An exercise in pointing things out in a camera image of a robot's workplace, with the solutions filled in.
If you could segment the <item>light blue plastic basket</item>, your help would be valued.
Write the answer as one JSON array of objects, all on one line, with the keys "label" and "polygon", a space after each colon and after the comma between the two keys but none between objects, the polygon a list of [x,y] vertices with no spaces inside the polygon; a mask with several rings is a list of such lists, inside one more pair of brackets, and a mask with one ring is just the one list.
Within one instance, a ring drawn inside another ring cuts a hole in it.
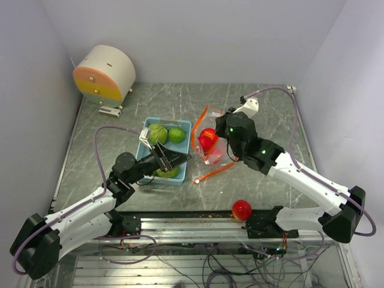
[{"label": "light blue plastic basket", "polygon": [[[144,122],[144,127],[149,127],[151,124],[161,124],[167,128],[168,132],[173,127],[179,127],[185,131],[185,139],[183,142],[177,144],[172,143],[169,137],[164,144],[166,148],[188,154],[190,151],[190,134],[191,134],[191,122],[186,120],[166,120],[156,117],[147,117]],[[139,181],[140,185],[147,184],[169,184],[169,185],[182,185],[185,180],[187,171],[187,163],[180,165],[179,174],[176,178],[161,178],[157,176],[146,176]]]}]

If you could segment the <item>aluminium frame rail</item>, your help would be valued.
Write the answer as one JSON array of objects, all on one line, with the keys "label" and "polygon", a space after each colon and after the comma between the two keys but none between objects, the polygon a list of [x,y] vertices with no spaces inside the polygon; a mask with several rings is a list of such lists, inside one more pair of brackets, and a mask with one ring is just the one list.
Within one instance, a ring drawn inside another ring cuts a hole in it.
[{"label": "aluminium frame rail", "polygon": [[53,214],[43,218],[51,224],[52,230],[59,232],[60,245],[70,250],[91,240],[100,241],[157,241],[157,242],[220,242],[243,241],[248,239],[247,232],[241,229],[245,222],[234,218],[146,218],[141,220],[141,232],[138,235],[107,238],[111,223],[105,214],[86,220],[81,226],[74,220],[60,220]]}]

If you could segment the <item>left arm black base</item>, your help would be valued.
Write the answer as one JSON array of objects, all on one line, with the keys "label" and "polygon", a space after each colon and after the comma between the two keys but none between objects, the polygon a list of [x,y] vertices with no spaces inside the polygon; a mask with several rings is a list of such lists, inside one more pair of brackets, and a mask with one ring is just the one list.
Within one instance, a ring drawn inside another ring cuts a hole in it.
[{"label": "left arm black base", "polygon": [[120,238],[123,236],[138,235],[141,232],[141,220],[136,216],[126,213],[119,213],[116,210],[111,210],[105,213],[111,223],[107,238]]}]

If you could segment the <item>white corner bracket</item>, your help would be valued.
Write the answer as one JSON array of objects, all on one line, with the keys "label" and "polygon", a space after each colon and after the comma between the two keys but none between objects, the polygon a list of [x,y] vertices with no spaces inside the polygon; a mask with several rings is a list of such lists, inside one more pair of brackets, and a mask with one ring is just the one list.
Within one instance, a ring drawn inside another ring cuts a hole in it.
[{"label": "white corner bracket", "polygon": [[297,90],[296,87],[294,87],[294,86],[289,86],[289,85],[287,85],[287,89],[288,89],[288,91],[290,91],[292,94],[295,94],[295,93],[296,93],[296,90]]}]

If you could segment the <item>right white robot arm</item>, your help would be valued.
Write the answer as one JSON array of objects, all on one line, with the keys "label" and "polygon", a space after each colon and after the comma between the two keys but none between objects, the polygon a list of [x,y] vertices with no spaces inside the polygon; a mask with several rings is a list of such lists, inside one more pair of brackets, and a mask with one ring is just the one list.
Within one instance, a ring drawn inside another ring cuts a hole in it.
[{"label": "right white robot arm", "polygon": [[275,238],[284,231],[322,231],[340,243],[357,235],[366,192],[359,186],[347,188],[295,162],[280,145],[257,135],[256,126],[244,112],[228,111],[215,120],[215,132],[227,141],[235,157],[248,168],[277,178],[317,203],[316,208],[280,208],[264,223]]}]

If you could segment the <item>red pomegranate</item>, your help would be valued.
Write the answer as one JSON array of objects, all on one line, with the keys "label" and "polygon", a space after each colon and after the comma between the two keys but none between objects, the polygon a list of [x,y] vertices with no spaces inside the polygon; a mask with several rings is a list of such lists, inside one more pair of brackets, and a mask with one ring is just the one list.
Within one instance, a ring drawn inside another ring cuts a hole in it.
[{"label": "red pomegranate", "polygon": [[232,217],[239,221],[248,220],[252,213],[252,207],[246,200],[237,200],[232,205]]}]

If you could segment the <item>red tomato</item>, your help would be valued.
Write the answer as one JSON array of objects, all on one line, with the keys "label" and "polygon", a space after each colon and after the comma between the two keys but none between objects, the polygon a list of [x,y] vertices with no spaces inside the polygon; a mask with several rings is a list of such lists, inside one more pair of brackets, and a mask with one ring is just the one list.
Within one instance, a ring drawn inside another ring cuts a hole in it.
[{"label": "red tomato", "polygon": [[202,152],[204,155],[207,155],[210,149],[213,147],[214,141],[205,135],[199,136],[197,140],[200,152]]}]

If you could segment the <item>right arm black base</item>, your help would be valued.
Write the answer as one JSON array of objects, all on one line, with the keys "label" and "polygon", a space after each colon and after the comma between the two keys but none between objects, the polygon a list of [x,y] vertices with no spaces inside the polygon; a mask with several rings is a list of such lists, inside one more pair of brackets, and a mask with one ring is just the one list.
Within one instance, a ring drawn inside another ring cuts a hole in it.
[{"label": "right arm black base", "polygon": [[251,217],[241,229],[247,232],[248,239],[282,238],[284,234],[290,239],[298,238],[298,230],[283,230],[277,223],[277,214],[283,206],[272,209],[254,209]]}]

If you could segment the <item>clear orange-zip bag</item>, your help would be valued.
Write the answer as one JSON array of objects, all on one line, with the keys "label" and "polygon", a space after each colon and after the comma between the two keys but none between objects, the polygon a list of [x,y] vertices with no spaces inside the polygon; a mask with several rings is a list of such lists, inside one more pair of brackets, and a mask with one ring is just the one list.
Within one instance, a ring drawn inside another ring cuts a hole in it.
[{"label": "clear orange-zip bag", "polygon": [[200,132],[205,128],[215,129],[215,119],[222,115],[223,112],[220,109],[206,106],[192,128],[191,147],[199,156],[200,162],[203,164],[204,168],[203,172],[199,173],[198,176],[193,179],[194,184],[199,184],[200,182],[229,169],[235,164],[235,161],[232,158],[232,152],[227,150],[226,139],[218,137],[207,155],[204,155],[199,150],[197,138],[200,136]]}]

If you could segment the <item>white slotted plastic block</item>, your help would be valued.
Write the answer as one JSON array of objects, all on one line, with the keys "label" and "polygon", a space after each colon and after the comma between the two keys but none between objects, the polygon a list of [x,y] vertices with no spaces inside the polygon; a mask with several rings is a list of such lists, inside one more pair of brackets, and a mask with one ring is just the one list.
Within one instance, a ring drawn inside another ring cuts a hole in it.
[{"label": "white slotted plastic block", "polygon": [[111,116],[114,118],[119,118],[121,115],[121,110],[117,108],[101,106],[98,110],[98,113],[101,115]]}]

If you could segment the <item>round cream drawer box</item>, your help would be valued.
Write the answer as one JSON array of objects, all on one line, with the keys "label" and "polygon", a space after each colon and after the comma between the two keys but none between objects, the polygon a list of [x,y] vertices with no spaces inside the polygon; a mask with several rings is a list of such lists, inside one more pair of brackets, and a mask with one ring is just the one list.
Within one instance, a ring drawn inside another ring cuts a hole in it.
[{"label": "round cream drawer box", "polygon": [[132,91],[136,71],[131,59],[112,46],[94,46],[73,70],[79,91],[101,106],[117,108]]}]

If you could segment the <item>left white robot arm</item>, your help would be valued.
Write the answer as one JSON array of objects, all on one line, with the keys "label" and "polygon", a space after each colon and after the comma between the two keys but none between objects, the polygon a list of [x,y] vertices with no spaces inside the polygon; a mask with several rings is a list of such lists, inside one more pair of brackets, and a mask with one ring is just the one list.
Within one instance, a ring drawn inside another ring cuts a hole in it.
[{"label": "left white robot arm", "polygon": [[190,159],[190,154],[160,143],[140,160],[129,152],[119,154],[110,175],[89,196],[54,214],[42,217],[35,213],[25,220],[10,248],[14,272],[36,280],[88,240],[118,237],[122,223],[109,215],[132,196],[132,184],[158,169],[167,172]]}]

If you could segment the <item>large green cabbage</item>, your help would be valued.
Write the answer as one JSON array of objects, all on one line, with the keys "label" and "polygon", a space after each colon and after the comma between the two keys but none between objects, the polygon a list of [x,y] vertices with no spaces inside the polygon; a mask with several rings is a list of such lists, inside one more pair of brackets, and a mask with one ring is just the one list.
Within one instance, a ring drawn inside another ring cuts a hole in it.
[{"label": "large green cabbage", "polygon": [[150,129],[149,142],[154,145],[157,142],[165,144],[168,139],[168,130],[161,124],[151,124],[148,127]]},{"label": "large green cabbage", "polygon": [[169,171],[166,171],[166,172],[163,172],[161,169],[157,169],[154,172],[154,175],[157,177],[161,177],[161,178],[176,178],[179,174],[179,170],[180,170],[179,167],[176,167],[176,168],[169,170]]}]

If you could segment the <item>red yellow apple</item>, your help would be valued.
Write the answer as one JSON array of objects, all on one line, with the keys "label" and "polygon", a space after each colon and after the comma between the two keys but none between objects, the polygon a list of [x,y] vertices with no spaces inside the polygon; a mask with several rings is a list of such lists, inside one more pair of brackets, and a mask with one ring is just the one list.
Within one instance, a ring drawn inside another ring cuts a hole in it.
[{"label": "red yellow apple", "polygon": [[215,130],[213,128],[205,128],[200,132],[200,136],[206,136],[209,137],[213,142],[215,142],[218,138],[218,136],[215,133]]}]

